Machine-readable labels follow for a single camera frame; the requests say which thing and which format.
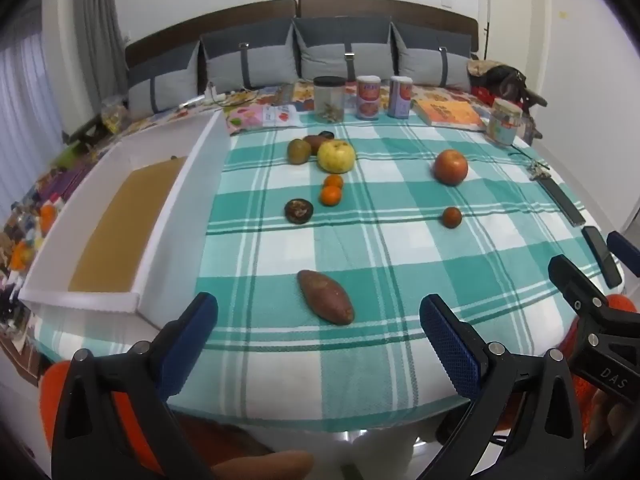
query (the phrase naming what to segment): pillow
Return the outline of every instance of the pillow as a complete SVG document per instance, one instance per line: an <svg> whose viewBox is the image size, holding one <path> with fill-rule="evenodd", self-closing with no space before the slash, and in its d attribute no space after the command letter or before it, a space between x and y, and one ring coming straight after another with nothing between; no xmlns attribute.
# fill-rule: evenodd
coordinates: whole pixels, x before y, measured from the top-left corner
<svg viewBox="0 0 640 480"><path fill-rule="evenodd" d="M333 75L354 81L359 75L389 79L394 74L390 18L295 18L294 23L303 79ZM353 59L347 60L350 52Z"/></svg>
<svg viewBox="0 0 640 480"><path fill-rule="evenodd" d="M398 73L414 84L448 86L471 91L466 63L471 57L471 36L393 23L398 46Z"/></svg>
<svg viewBox="0 0 640 480"><path fill-rule="evenodd" d="M177 107L198 95L198 44L184 44L129 69L133 120Z"/></svg>
<svg viewBox="0 0 640 480"><path fill-rule="evenodd" d="M236 25L200 39L207 77L218 93L298 80L290 18Z"/></svg>

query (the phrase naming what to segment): cardboard bottom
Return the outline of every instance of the cardboard bottom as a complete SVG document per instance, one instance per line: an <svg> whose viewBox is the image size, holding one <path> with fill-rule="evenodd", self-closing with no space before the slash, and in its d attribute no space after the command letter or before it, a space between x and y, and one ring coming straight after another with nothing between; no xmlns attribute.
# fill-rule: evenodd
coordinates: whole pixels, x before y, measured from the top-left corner
<svg viewBox="0 0 640 480"><path fill-rule="evenodd" d="M151 231L186 157L134 170L82 252L70 292L129 292Z"/></svg>

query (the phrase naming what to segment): wooden headboard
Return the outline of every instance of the wooden headboard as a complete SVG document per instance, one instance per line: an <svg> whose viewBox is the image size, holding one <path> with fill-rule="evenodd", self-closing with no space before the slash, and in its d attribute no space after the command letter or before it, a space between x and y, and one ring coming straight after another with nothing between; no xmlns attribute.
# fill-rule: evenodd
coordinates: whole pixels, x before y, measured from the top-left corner
<svg viewBox="0 0 640 480"><path fill-rule="evenodd" d="M271 18L314 18L319 16L367 16L382 14L410 25L437 28L449 32L471 35L471 50L478 50L478 22L449 10L437 9L401 0L268 0L229 9L217 10L176 23L125 48L129 68L167 50L196 41L202 34L247 25ZM207 84L207 66L202 46L198 51L198 93L203 94Z"/></svg>
<svg viewBox="0 0 640 480"><path fill-rule="evenodd" d="M471 35L471 51L478 51L478 22L468 16L401 0L298 0L300 18L370 16L383 14L399 22Z"/></svg>
<svg viewBox="0 0 640 480"><path fill-rule="evenodd" d="M296 15L295 0L268 0L229 9L217 10L176 23L159 30L146 38L135 41L125 48L124 55L129 68L147 59L159 56L167 50L196 41L202 34L232 27L247 25L271 18L293 18ZM207 65L202 45L198 51L198 93L203 94L207 85Z"/></svg>

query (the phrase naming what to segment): sweet potato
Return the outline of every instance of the sweet potato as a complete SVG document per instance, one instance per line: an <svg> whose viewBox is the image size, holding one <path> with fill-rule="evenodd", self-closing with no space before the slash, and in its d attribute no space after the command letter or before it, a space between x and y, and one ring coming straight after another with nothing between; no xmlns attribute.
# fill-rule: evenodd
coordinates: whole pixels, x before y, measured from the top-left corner
<svg viewBox="0 0 640 480"><path fill-rule="evenodd" d="M317 155L320 144L327 142L329 139L320 135L308 135L302 140L306 140L306 142L311 144L311 155Z"/></svg>
<svg viewBox="0 0 640 480"><path fill-rule="evenodd" d="M336 325L353 322L353 305L340 283L314 270L300 270L298 284L306 304L317 316Z"/></svg>

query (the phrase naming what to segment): book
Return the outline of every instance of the book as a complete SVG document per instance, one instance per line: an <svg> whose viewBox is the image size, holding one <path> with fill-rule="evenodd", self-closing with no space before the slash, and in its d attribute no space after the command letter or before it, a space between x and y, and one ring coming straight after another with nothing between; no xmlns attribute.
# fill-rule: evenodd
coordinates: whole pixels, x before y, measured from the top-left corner
<svg viewBox="0 0 640 480"><path fill-rule="evenodd" d="M414 100L414 112L429 126L480 132L486 129L482 119L466 101Z"/></svg>

